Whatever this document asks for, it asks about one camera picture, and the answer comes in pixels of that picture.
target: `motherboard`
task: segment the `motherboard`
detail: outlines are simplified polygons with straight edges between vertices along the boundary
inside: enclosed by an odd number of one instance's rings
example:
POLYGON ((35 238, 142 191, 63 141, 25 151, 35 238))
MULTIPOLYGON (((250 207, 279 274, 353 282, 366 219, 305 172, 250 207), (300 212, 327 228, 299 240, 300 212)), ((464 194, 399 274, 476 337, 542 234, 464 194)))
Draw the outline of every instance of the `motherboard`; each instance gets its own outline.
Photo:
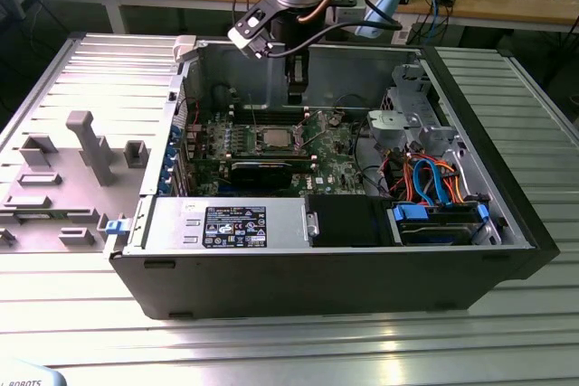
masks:
POLYGON ((212 114, 187 129, 189 194, 363 193, 353 157, 356 122, 339 109, 212 114))

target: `warning label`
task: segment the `warning label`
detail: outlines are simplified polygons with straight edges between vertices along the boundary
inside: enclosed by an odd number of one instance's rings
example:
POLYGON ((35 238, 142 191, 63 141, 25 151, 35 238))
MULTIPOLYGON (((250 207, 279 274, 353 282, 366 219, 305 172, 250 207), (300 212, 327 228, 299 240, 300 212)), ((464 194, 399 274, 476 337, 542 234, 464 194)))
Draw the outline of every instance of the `warning label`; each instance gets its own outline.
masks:
POLYGON ((265 248, 265 207, 207 207, 203 245, 206 248, 265 248))

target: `blue tab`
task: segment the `blue tab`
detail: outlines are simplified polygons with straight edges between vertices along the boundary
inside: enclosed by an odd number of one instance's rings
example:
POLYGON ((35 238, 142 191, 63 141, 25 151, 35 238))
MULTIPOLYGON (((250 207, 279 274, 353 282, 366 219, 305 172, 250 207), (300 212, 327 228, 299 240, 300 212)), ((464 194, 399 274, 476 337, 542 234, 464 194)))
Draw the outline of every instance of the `blue tab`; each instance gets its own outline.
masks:
POLYGON ((489 210, 485 205, 480 203, 479 206, 477 206, 477 210, 479 211, 479 215, 482 221, 487 221, 489 219, 489 210))
POLYGON ((161 183, 157 184, 157 189, 161 193, 167 194, 171 191, 171 186, 167 183, 161 182, 161 183))
POLYGON ((171 126, 171 136, 176 138, 181 137, 181 128, 178 126, 171 126))
POLYGON ((403 203, 401 205, 397 205, 396 208, 394 208, 394 218, 396 221, 402 221, 405 219, 414 221, 427 221, 428 212, 426 211, 426 207, 424 205, 403 203))
POLYGON ((163 159, 163 165, 166 167, 173 167, 175 165, 175 161, 171 160, 171 157, 165 157, 163 159))
POLYGON ((107 235, 122 235, 130 231, 131 219, 108 221, 105 227, 107 235))
POLYGON ((395 221, 403 221, 404 220, 404 213, 400 209, 400 205, 394 208, 394 220, 395 221))
POLYGON ((176 154, 177 154, 177 150, 174 149, 174 148, 171 147, 171 146, 168 146, 168 147, 165 149, 165 155, 168 155, 168 156, 170 156, 170 157, 175 157, 176 154))

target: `white label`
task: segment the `white label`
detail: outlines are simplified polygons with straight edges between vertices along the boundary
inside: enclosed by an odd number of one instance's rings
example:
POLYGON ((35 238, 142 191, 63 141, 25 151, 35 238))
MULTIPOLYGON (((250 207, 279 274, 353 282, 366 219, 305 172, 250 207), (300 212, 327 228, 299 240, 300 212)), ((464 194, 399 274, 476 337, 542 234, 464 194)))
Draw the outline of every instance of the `white label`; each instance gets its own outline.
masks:
POLYGON ((183 212, 204 212, 207 201, 183 202, 183 212))

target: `slotted aluminum surface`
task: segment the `slotted aluminum surface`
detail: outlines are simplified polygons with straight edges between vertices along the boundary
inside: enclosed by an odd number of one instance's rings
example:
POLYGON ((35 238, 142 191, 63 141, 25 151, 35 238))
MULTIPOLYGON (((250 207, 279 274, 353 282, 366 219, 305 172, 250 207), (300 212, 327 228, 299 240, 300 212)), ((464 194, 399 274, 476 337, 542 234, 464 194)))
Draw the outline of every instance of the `slotted aluminum surface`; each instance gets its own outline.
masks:
POLYGON ((469 312, 198 322, 145 317, 99 254, 4 255, 0 348, 59 369, 71 386, 576 385, 579 251, 560 246, 531 279, 501 284, 469 312))
POLYGON ((92 128, 111 148, 143 140, 150 149, 171 79, 175 37, 88 34, 66 42, 19 111, 0 152, 0 197, 24 160, 18 149, 31 134, 57 148, 80 147, 66 126, 71 110, 90 110, 92 128))
POLYGON ((495 51, 437 51, 559 249, 577 249, 577 131, 516 61, 495 51))

